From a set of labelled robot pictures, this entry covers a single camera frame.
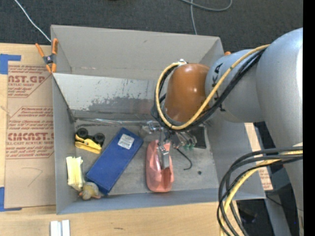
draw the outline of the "cardboard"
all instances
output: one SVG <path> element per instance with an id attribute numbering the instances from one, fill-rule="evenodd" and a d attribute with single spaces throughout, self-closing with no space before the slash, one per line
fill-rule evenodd
<path id="1" fill-rule="evenodd" d="M 81 156 L 86 174 L 99 157 L 74 146 L 79 127 L 91 135 L 103 133 L 104 148 L 122 127 L 140 134 L 141 125 L 152 120 L 149 106 L 162 70 L 179 59 L 211 66 L 223 55 L 220 39 L 64 26 L 52 26 L 51 35 L 59 41 L 52 90 L 57 214 L 216 201 L 220 179 L 229 165 L 252 150 L 245 125 L 224 121 L 219 115 L 205 125 L 206 149 L 186 151 L 193 162 L 190 170 L 184 171 L 188 161 L 171 150 L 174 183 L 167 193 L 152 193 L 145 181 L 146 148 L 158 138 L 157 133 L 143 137 L 143 145 L 108 196 L 99 200 L 83 201 L 67 185 L 66 158 Z M 258 174 L 235 196 L 263 197 Z"/>
<path id="2" fill-rule="evenodd" d="M 51 53 L 50 46 L 43 50 Z M 52 76 L 35 45 L 0 44 L 0 52 L 20 56 L 8 62 L 7 105 L 1 105 L 7 117 L 1 126 L 6 129 L 1 132 L 6 137 L 4 208 L 53 205 Z"/>

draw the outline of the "white cable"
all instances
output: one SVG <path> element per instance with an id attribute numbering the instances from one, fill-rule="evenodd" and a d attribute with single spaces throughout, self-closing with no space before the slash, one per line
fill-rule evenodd
<path id="1" fill-rule="evenodd" d="M 27 14 L 26 10 L 21 6 L 21 4 L 19 3 L 19 1 L 14 0 L 17 5 L 21 8 L 21 10 L 24 12 L 24 14 L 26 15 L 26 17 L 28 18 L 28 20 L 31 22 L 31 24 L 40 31 L 40 33 L 42 33 L 44 35 L 44 37 L 51 42 L 51 39 L 33 22 L 33 20 L 30 18 L 30 16 Z"/>

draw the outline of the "blue tape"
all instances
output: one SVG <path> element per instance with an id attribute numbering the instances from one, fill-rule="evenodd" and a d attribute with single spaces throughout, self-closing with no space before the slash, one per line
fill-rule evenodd
<path id="1" fill-rule="evenodd" d="M 20 210 L 21 208 L 4 209 L 4 187 L 0 187 L 0 212 L 10 210 Z"/>
<path id="2" fill-rule="evenodd" d="M 8 74 L 9 61 L 21 61 L 21 55 L 0 54 L 0 74 Z"/>

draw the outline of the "gray bin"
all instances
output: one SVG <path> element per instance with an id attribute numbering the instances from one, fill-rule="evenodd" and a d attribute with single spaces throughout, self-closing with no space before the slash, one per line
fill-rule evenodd
<path id="1" fill-rule="evenodd" d="M 223 55 L 218 37 L 68 26 L 52 26 L 51 37 L 59 41 L 53 74 L 57 214 L 218 200 L 220 179 L 229 165 L 252 150 L 245 125 L 219 115 L 204 125 L 206 149 L 183 150 L 193 162 L 191 169 L 184 170 L 189 162 L 171 150 L 175 180 L 170 192 L 153 193 L 146 186 L 146 148 L 158 134 L 144 137 L 143 146 L 102 199 L 82 201 L 67 185 L 66 167 L 68 156 L 82 156 L 85 174 L 99 156 L 74 146 L 79 127 L 104 133 L 103 147 L 121 127 L 139 134 L 141 125 L 152 120 L 153 92 L 162 70 L 179 59 L 211 66 Z M 255 174 L 235 199 L 264 197 Z"/>

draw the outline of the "plush toy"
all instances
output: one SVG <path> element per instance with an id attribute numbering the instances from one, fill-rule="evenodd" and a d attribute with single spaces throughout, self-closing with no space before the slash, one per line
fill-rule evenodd
<path id="1" fill-rule="evenodd" d="M 82 197 L 83 200 L 89 200 L 90 198 L 99 199 L 102 197 L 102 194 L 99 192 L 98 186 L 95 183 L 85 182 L 79 196 Z"/>

